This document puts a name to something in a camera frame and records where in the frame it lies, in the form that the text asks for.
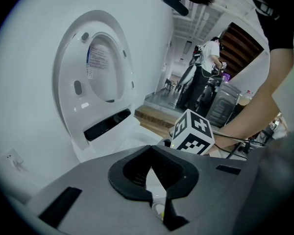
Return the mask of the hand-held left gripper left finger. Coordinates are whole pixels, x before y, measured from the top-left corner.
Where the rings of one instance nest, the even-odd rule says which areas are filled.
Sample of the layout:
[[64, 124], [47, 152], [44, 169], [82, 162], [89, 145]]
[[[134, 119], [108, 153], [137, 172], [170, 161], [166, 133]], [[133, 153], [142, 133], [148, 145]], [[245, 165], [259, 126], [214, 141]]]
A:
[[64, 235], [165, 235], [169, 232], [149, 202], [132, 201], [108, 180], [110, 167], [140, 150], [124, 150], [80, 163], [34, 195], [26, 207], [38, 218], [68, 188], [79, 192], [56, 227]]

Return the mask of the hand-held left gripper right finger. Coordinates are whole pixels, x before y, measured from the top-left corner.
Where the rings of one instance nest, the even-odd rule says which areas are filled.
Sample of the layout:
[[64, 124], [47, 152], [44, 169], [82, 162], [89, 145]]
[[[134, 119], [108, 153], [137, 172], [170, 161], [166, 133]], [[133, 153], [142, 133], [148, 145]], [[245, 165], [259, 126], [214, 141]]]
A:
[[164, 220], [150, 224], [150, 235], [236, 235], [243, 202], [246, 161], [229, 160], [152, 146], [151, 167], [166, 190]]

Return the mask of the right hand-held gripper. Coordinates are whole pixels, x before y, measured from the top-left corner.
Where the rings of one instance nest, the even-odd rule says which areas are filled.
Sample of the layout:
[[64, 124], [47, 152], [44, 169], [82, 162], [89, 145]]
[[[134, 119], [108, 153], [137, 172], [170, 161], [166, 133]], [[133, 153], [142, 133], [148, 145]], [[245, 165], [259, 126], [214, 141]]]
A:
[[159, 142], [178, 153], [193, 155], [204, 155], [214, 144], [210, 122], [189, 109], [175, 122], [172, 136]]

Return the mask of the white toilet with labelled lid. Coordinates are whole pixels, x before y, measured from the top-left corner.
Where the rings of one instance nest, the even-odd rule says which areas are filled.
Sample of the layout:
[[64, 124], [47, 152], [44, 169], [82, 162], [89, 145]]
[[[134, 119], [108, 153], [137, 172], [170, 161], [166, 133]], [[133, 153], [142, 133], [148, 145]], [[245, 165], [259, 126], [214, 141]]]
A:
[[53, 71], [57, 110], [81, 162], [162, 142], [135, 116], [139, 95], [130, 49], [108, 12], [89, 11], [70, 25]]

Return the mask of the person's right forearm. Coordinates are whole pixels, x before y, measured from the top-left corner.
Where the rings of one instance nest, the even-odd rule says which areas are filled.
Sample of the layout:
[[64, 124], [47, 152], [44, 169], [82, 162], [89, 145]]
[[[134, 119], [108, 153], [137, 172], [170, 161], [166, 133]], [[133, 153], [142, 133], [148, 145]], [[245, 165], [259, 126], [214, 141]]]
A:
[[223, 136], [215, 137], [207, 153], [234, 145], [235, 137], [247, 138], [264, 129], [279, 113], [279, 108], [272, 98], [273, 93], [294, 67], [294, 50], [288, 48], [274, 49], [270, 52], [269, 73], [264, 83], [247, 104], [247, 106], [226, 126], [220, 129]]

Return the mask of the wooden step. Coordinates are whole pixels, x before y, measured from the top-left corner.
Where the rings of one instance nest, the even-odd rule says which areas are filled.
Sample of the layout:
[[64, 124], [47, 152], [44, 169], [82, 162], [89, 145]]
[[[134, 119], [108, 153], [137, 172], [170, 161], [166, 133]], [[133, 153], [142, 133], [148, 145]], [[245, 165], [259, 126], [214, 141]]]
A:
[[137, 108], [135, 110], [135, 116], [166, 128], [172, 128], [179, 118], [146, 105]]

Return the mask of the dark wooden staircase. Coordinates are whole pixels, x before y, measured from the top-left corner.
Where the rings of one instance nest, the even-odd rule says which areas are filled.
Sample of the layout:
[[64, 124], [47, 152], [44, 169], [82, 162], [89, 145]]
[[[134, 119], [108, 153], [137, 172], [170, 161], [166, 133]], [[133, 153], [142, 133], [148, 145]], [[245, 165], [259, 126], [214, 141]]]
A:
[[264, 50], [249, 33], [235, 23], [227, 27], [220, 39], [220, 60], [227, 64], [225, 72], [231, 78], [246, 68]]

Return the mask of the person's black shirt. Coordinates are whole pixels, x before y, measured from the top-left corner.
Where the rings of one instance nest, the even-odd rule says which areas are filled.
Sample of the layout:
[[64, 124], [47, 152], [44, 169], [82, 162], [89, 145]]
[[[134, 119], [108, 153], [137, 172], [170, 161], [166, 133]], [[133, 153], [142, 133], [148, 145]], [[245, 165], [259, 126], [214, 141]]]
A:
[[269, 49], [294, 47], [294, 0], [252, 0]]

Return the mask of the white wall socket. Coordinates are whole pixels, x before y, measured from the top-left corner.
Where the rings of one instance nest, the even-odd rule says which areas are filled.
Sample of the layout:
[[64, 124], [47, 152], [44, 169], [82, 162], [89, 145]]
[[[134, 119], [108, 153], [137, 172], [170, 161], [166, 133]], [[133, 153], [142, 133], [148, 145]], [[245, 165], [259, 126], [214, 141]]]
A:
[[25, 171], [23, 167], [24, 161], [14, 148], [10, 148], [7, 151], [5, 151], [0, 156], [0, 158], [12, 169], [17, 171]]

